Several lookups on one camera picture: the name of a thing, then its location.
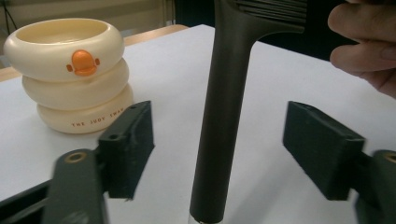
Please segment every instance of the comb teeth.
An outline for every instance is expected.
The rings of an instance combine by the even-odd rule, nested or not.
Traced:
[[[245,13],[273,21],[305,24],[307,0],[234,0]]]

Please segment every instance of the white surface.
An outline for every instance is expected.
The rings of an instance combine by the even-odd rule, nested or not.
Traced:
[[[197,26],[126,48],[135,100],[152,101],[156,147],[134,200],[107,200],[112,224],[188,222],[213,34]],[[20,78],[1,82],[0,92],[0,200],[50,178],[53,162],[65,152],[97,146],[100,133],[46,127]],[[365,136],[366,152],[395,149],[395,100],[327,62],[257,43],[224,223],[356,223],[353,202],[326,201],[283,148],[290,100],[315,106]]]

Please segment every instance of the clamp jaw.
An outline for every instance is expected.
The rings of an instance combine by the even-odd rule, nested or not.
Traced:
[[[55,163],[52,179],[0,202],[0,224],[107,224],[103,194],[132,200],[154,149],[150,102],[132,105],[99,137]]]
[[[350,189],[360,224],[396,223],[396,152],[362,152],[364,138],[311,105],[289,102],[283,144],[332,201]]]

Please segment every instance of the hand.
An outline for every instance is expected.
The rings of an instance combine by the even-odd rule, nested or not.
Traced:
[[[334,49],[330,61],[396,99],[396,5],[389,2],[355,0],[336,7],[329,27],[358,44]]]

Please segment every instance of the black comb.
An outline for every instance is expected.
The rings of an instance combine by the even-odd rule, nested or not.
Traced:
[[[251,48],[266,35],[302,33],[306,8],[306,0],[215,1],[215,41],[190,206],[195,223],[223,220]]]

